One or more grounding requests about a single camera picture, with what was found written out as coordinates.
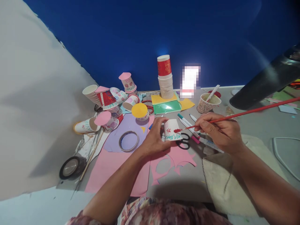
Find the white cord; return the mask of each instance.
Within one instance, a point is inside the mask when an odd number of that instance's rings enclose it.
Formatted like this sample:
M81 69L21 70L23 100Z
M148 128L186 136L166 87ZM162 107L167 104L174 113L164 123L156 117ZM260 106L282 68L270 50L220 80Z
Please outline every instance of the white cord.
M298 140L300 141L300 139L298 138L293 138L293 137L275 137L273 138L273 148L274 148L274 155L275 157L278 159L278 161L287 169L287 171L292 174L293 177L295 177L298 181L300 181L300 178L297 177L291 170L290 168L285 164L285 162L282 160L282 158L280 157L278 150L277 150L277 144L276 144L276 139L293 139L293 140Z

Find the red paintbrush handle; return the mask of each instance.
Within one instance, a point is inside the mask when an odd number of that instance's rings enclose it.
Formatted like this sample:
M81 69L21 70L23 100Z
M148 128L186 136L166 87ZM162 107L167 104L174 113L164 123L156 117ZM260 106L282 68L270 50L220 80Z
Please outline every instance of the red paintbrush handle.
M246 111L246 112L241 112L241 113L238 113L238 114L234 114L232 116L212 120L212 121L209 121L209 122L210 123L215 123L215 122L219 122L219 121L222 121L222 120L228 120L228 119L235 118L235 117L238 117L238 116L246 115L246 114L249 114L249 113L259 112L259 111L262 111L262 110L265 110L265 109L268 109L268 108L273 108L273 107L276 107L276 106L285 105L285 104L296 102L296 101L300 101L300 97L292 98L290 100L286 100L286 101L283 101L283 102L278 102L278 103L275 103L275 104L272 104L272 105L263 106L263 107L260 107L260 108L257 108L257 109L252 109L252 110L249 110L249 111ZM180 129L180 130L185 130L185 129L194 128L194 127L196 127L196 125L191 126L191 127L186 127L184 129Z

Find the person's left hand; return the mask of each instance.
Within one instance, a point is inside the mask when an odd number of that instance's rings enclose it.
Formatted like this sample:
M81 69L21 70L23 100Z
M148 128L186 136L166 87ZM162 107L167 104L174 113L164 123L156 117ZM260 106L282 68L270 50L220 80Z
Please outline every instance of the person's left hand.
M156 117L154 119L151 130L139 147L139 150L146 156L165 151L171 147L172 141L162 141L160 134L162 123L165 123L168 120L169 119L166 117Z

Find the purple paper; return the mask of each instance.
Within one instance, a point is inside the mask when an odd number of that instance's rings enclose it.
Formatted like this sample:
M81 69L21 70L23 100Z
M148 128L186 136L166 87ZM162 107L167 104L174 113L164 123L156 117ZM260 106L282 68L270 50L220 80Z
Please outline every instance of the purple paper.
M123 153L123 151L119 147L119 140L120 137L127 131L134 131L135 133L137 133L137 135L140 138L139 143L137 145L137 147L139 147L146 138L148 122L149 120L143 122L138 121L131 113L124 115L124 118L121 121L120 125L117 127L117 129L113 130L109 134L103 148L108 152ZM122 147L125 150L131 149L136 142L136 135L128 134L122 140Z

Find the blue backdrop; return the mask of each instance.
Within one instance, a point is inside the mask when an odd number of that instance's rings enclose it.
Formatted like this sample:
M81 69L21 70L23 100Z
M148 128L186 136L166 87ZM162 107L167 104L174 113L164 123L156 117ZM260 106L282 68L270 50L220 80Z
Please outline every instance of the blue backdrop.
M170 54L174 88L184 63L201 63L201 87L246 84L300 40L287 0L25 0L99 85L159 89L157 60Z

